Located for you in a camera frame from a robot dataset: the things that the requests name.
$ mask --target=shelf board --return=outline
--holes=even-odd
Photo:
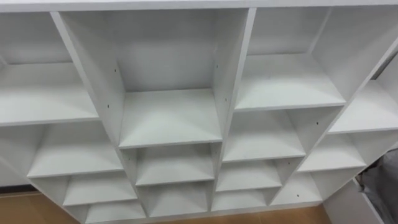
[[[322,198],[312,177],[308,173],[295,174],[276,195],[271,205],[304,202],[321,202]]]
[[[134,200],[137,195],[122,172],[79,175],[69,181],[63,205]]]
[[[358,150],[345,134],[327,135],[307,157],[298,171],[366,167]]]
[[[126,94],[120,148],[220,141],[211,89]]]
[[[227,190],[265,189],[282,186],[272,161],[223,164],[217,192]]]
[[[99,120],[72,63],[5,66],[0,105],[0,126]]]
[[[371,80],[357,94],[329,133],[352,133],[398,129],[398,104]]]
[[[207,211],[204,183],[144,187],[150,217],[185,215]]]
[[[136,185],[213,180],[208,144],[140,149]]]
[[[223,162],[305,156],[285,111],[235,113]]]
[[[146,218],[139,202],[108,202],[91,205],[88,209],[86,223],[132,220],[138,218]]]
[[[260,190],[217,192],[211,206],[211,211],[265,206],[267,206],[266,200]]]
[[[346,101],[310,54],[246,58],[236,111],[341,106]]]
[[[99,121],[51,124],[36,152],[29,178],[123,170]]]

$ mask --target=wooden floor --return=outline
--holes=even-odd
[[[78,224],[39,193],[0,195],[0,223]],[[197,218],[162,224],[331,224],[322,206],[272,212]]]

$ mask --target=gray fabric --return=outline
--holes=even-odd
[[[398,150],[386,153],[378,165],[362,174],[364,192],[385,224],[398,224]]]

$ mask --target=empty shelf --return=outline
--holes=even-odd
[[[345,100],[309,54],[248,56],[235,110],[339,106]]]
[[[206,184],[195,183],[145,187],[142,192],[149,216],[162,217],[206,212],[206,190]]]
[[[129,93],[120,148],[222,141],[211,89]]]
[[[311,175],[303,173],[292,176],[271,205],[321,201],[322,198]]]
[[[211,211],[265,207],[266,200],[260,190],[240,190],[215,194]]]
[[[371,80],[338,118],[329,133],[392,129],[398,129],[398,105],[377,80]]]
[[[222,165],[216,191],[264,189],[281,185],[272,161],[238,162]]]
[[[44,134],[28,177],[123,170],[102,124],[52,124]]]
[[[137,185],[169,184],[214,179],[208,144],[141,149]]]
[[[84,205],[133,199],[137,199],[137,195],[126,175],[122,172],[112,172],[72,177],[63,205]]]
[[[328,135],[307,157],[298,171],[365,167],[361,155],[344,134]]]
[[[72,63],[5,66],[0,105],[0,126],[99,119]]]
[[[236,113],[223,162],[305,156],[285,111]]]
[[[91,205],[88,209],[86,223],[130,220],[138,218],[146,218],[139,202],[108,202]]]

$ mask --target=white bookshelf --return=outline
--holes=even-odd
[[[80,223],[319,205],[398,144],[398,1],[28,3],[0,160]]]

